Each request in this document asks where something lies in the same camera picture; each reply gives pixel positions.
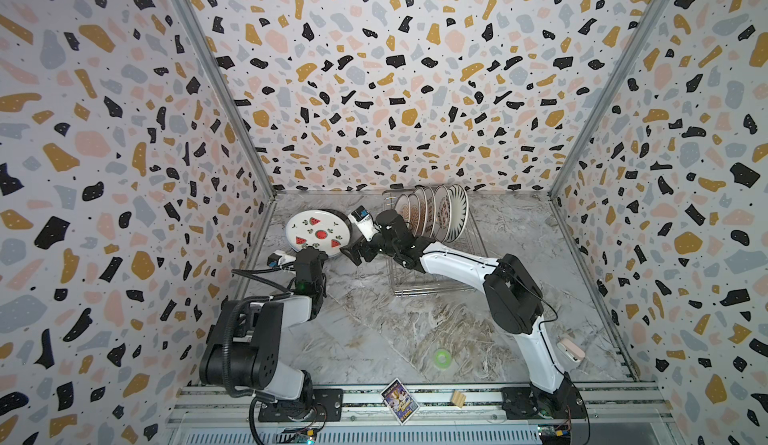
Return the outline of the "white watermelon pattern plate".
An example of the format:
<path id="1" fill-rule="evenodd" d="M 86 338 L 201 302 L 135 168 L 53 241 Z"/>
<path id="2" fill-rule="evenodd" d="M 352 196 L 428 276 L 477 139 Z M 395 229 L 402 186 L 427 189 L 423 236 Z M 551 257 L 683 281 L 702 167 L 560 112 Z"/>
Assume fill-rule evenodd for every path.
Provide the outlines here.
<path id="1" fill-rule="evenodd" d="M 312 247 L 334 258 L 352 238 L 349 219 L 333 209 L 311 209 L 292 216 L 285 225 L 289 245 L 299 252 Z"/>

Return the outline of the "blue leaf pattern plate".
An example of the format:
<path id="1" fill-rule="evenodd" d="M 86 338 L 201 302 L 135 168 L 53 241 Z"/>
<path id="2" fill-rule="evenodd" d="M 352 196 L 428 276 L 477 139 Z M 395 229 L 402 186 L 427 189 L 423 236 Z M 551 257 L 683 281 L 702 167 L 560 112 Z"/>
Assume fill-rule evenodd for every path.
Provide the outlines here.
<path id="1" fill-rule="evenodd" d="M 466 190 L 458 184 L 449 187 L 451 202 L 451 225 L 446 237 L 447 242 L 453 242 L 463 233 L 468 220 L 469 199 Z"/>

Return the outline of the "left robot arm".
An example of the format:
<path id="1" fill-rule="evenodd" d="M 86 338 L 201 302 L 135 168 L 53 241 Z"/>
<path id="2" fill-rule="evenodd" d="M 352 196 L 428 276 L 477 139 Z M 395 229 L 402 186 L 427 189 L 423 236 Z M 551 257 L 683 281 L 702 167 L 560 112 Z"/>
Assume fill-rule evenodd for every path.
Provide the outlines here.
<path id="1" fill-rule="evenodd" d="M 326 252 L 308 247 L 294 256 L 275 252 L 263 269 L 235 269 L 234 275 L 267 285 L 274 293 L 223 303 L 206 340 L 200 382 L 220 386 L 232 398 L 310 407 L 310 374 L 281 362 L 279 351 L 285 329 L 319 314 L 327 296 L 327 259 Z"/>

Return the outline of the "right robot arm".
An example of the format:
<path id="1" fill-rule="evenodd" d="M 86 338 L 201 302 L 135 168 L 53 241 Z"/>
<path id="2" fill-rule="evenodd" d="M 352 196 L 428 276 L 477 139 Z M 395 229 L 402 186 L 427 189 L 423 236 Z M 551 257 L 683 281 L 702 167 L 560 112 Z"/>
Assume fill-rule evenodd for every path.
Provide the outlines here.
<path id="1" fill-rule="evenodd" d="M 477 256 L 417 237 L 393 209 L 372 216 L 360 206 L 348 218 L 361 236 L 342 253 L 355 265 L 386 255 L 405 269 L 452 279 L 483 293 L 493 321 L 513 336 L 528 370 L 530 391 L 509 398 L 507 412 L 553 419 L 588 417 L 585 401 L 549 338 L 544 313 L 550 304 L 517 256 Z"/>

